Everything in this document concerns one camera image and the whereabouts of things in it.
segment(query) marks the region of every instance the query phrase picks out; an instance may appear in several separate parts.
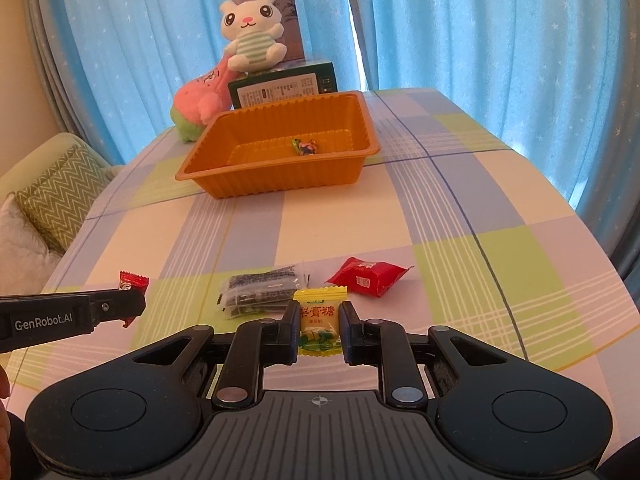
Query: candy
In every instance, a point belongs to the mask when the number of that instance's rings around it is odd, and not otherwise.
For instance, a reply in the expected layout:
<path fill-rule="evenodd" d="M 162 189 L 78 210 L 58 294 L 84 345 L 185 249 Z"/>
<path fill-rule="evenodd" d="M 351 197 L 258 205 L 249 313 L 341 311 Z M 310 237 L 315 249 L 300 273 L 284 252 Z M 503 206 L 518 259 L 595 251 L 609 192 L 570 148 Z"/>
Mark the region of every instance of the candy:
<path fill-rule="evenodd" d="M 298 353 L 329 356 L 342 352 L 338 306 L 347 299 L 347 287 L 306 288 L 293 296 L 300 302 Z"/>
<path fill-rule="evenodd" d="M 342 264 L 338 272 L 327 280 L 327 283 L 344 285 L 351 292 L 380 298 L 409 269 L 403 269 L 386 262 L 365 262 L 351 257 Z"/>
<path fill-rule="evenodd" d="M 296 153 L 299 155 L 315 155 L 318 150 L 318 146 L 314 140 L 303 142 L 300 139 L 293 139 L 292 143 Z"/>
<path fill-rule="evenodd" d="M 145 276 L 139 276 L 137 274 L 132 274 L 131 272 L 125 272 L 124 270 L 120 271 L 120 286 L 118 287 L 120 290 L 129 290 L 130 288 L 137 288 L 144 294 L 146 292 L 146 288 L 149 286 L 149 278 Z M 122 321 L 124 322 L 123 327 L 128 327 L 135 317 L 126 317 Z"/>

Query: red snack package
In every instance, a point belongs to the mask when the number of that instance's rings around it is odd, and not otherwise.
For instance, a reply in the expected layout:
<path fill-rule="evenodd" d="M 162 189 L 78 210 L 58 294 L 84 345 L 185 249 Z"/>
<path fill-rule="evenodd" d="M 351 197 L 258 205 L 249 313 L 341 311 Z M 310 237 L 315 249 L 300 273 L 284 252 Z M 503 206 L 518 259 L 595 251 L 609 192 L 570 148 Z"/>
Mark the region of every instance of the red snack package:
<path fill-rule="evenodd" d="M 380 298 L 409 269 L 386 262 L 365 262 L 352 256 L 327 280 L 327 283 L 346 286 L 350 292 Z"/>
<path fill-rule="evenodd" d="M 118 287 L 120 290 L 129 290 L 130 288 L 139 289 L 142 294 L 146 292 L 146 288 L 149 286 L 149 278 L 145 276 L 139 276 L 137 274 L 131 274 L 130 272 L 125 272 L 124 270 L 120 271 L 120 286 Z M 126 328 L 135 317 L 126 317 L 122 321 L 124 322 L 123 327 Z"/>

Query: checkered tablecloth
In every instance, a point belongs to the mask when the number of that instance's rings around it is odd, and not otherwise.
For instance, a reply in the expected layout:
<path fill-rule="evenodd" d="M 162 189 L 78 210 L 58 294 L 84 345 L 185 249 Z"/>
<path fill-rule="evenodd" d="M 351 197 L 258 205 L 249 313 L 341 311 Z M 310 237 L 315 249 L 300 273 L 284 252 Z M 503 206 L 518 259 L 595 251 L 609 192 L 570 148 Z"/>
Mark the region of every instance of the checkered tablecloth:
<path fill-rule="evenodd" d="M 360 317 L 425 333 L 447 324 L 580 381 L 609 404 L 609 450 L 640 434 L 640 317 L 574 211 L 522 156 L 436 91 L 366 94 L 382 150 L 353 186 L 214 200 L 176 182 L 190 145 L 159 136 L 99 197 L 47 287 L 150 277 L 144 315 L 124 330 L 14 352 L 8 407 L 47 385 L 194 324 L 235 330 L 214 304 L 238 272 L 300 264 L 321 285 L 348 256 L 414 268 Z M 376 371 L 341 356 L 266 372 L 268 388 L 371 388 Z"/>

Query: blue curtain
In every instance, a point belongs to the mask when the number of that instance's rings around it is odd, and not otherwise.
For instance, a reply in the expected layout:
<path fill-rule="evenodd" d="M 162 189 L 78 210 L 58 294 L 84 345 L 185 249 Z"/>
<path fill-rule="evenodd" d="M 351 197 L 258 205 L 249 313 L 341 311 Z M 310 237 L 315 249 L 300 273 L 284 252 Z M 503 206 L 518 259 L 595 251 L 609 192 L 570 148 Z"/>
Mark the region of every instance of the blue curtain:
<path fill-rule="evenodd" d="M 372 88 L 437 88 L 577 206 L 611 126 L 621 0 L 351 1 Z"/>
<path fill-rule="evenodd" d="M 623 0 L 624 59 L 612 128 L 577 209 L 640 307 L 640 0 Z"/>
<path fill-rule="evenodd" d="M 76 90 L 92 144 L 112 162 L 128 162 L 171 124 L 175 92 L 210 70 L 226 43 L 224 0 L 46 1 L 58 70 Z M 359 88 L 348 0 L 296 6 L 306 55 L 332 60 L 341 89 Z"/>

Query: hand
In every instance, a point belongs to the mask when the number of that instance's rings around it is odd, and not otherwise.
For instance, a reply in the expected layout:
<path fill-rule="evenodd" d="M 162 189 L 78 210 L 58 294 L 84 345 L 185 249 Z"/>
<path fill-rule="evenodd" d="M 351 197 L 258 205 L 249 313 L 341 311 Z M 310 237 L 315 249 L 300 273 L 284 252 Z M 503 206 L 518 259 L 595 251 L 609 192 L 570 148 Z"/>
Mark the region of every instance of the hand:
<path fill-rule="evenodd" d="M 6 399 L 11 393 L 9 378 L 6 376 L 4 368 L 0 367 L 0 398 Z M 11 452 L 9 450 L 9 434 L 11 424 L 9 416 L 6 414 L 4 404 L 0 402 L 0 480 L 10 480 L 11 478 Z"/>

